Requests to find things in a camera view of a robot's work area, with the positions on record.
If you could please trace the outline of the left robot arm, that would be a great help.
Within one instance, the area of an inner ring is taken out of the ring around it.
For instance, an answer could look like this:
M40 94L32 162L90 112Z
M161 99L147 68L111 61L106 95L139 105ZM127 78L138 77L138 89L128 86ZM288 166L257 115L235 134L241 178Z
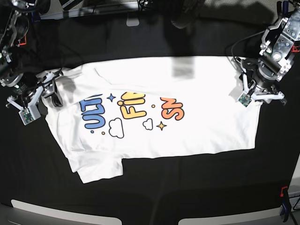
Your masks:
M243 83L238 101L245 107L252 101L287 102L277 83L291 69L293 58L299 52L296 43L300 40L300 4L295 1L293 6L294 10L289 11L287 1L277 2L278 19L263 32L257 59L233 58L241 70Z

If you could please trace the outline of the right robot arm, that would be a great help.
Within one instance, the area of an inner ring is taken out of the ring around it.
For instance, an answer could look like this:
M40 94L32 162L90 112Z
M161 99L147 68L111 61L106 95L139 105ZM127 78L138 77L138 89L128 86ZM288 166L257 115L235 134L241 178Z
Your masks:
M62 69L46 72L38 49L28 46L28 36L39 44L33 19L50 7L48 0L2 0L0 2L0 84L12 90L6 107L20 111L38 106L41 98L50 98L62 107L56 79Z

